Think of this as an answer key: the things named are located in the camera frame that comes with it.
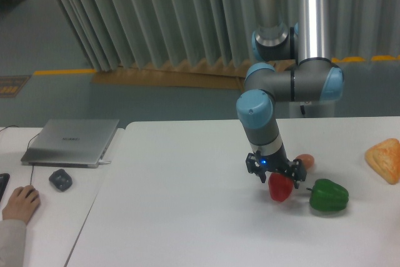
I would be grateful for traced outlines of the person's hand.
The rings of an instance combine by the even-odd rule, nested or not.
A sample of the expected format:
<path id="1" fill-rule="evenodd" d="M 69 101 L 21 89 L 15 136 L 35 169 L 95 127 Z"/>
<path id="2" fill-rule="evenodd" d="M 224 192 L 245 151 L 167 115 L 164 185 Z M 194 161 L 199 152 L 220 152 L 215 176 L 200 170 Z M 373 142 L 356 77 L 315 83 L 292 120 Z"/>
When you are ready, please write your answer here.
<path id="1" fill-rule="evenodd" d="M 27 225 L 33 214 L 36 212 L 41 204 L 40 196 L 33 203 L 26 201 L 27 192 L 35 189 L 34 186 L 28 185 L 25 187 L 18 187 L 10 196 L 7 205 L 2 210 L 3 220 L 18 220 Z"/>

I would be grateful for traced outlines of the beige sleeved forearm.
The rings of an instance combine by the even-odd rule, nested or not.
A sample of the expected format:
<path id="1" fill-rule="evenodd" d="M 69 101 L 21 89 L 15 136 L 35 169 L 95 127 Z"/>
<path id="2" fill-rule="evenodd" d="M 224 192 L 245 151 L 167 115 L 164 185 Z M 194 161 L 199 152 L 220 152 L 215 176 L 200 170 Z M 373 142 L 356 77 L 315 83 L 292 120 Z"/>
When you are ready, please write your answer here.
<path id="1" fill-rule="evenodd" d="M 1 266 L 23 266 L 26 224 L 21 220 L 1 221 Z"/>

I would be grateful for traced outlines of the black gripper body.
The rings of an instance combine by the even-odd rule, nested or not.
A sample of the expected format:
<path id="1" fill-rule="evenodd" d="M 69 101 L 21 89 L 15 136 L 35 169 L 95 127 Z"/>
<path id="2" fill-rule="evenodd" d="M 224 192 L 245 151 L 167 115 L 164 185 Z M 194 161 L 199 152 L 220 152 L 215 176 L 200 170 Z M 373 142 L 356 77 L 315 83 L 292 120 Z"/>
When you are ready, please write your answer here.
<path id="1" fill-rule="evenodd" d="M 263 155 L 260 151 L 248 153 L 246 158 L 247 171 L 257 176 L 265 175 L 266 172 L 292 175 L 292 167 L 282 144 L 273 154 Z"/>

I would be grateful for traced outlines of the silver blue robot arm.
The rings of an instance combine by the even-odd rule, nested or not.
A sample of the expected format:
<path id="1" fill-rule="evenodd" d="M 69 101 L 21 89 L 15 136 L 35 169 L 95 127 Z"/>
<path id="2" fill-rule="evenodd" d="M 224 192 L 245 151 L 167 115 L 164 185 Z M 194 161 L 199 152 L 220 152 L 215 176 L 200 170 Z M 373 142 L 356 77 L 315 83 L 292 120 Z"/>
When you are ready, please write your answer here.
<path id="1" fill-rule="evenodd" d="M 251 42 L 258 62 L 247 71 L 244 92 L 236 103 L 252 149 L 246 167 L 261 181 L 268 173 L 277 173 L 298 186 L 307 172 L 300 159 L 286 155 L 275 105 L 341 97 L 344 75 L 331 60 L 328 0 L 298 0 L 295 27 L 284 23 L 279 0 L 253 1 L 257 28 Z"/>

